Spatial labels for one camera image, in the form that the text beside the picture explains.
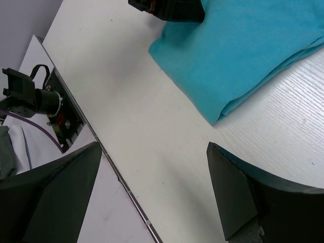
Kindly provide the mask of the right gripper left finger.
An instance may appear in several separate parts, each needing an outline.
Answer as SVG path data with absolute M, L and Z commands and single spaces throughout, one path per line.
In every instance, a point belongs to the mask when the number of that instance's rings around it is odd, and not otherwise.
M 92 142 L 1 180 L 1 242 L 77 242 L 102 149 Z

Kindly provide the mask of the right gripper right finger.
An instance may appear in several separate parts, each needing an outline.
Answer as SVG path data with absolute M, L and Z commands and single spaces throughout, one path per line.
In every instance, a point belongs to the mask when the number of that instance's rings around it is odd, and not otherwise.
M 227 242 L 323 242 L 323 189 L 276 176 L 215 143 L 207 157 Z

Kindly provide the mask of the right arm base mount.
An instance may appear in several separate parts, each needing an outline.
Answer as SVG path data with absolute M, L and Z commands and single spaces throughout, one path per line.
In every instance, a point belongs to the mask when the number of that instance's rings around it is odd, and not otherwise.
M 59 93 L 63 98 L 60 111 L 56 116 L 50 117 L 49 122 L 62 150 L 66 152 L 76 141 L 83 129 L 84 122 L 71 99 L 68 88 L 56 69 L 52 70 L 44 87 L 48 91 Z

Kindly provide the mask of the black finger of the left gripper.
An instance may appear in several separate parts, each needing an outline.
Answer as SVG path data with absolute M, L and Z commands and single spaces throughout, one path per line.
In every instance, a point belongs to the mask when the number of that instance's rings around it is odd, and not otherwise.
M 128 4 L 169 22 L 203 22 L 205 18 L 200 0 L 129 0 Z

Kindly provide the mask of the teal t shirt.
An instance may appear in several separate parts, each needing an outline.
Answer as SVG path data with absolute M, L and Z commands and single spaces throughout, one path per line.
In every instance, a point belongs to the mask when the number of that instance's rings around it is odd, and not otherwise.
M 167 23 L 149 53 L 210 124 L 323 47 L 323 1 L 202 5 L 202 23 Z

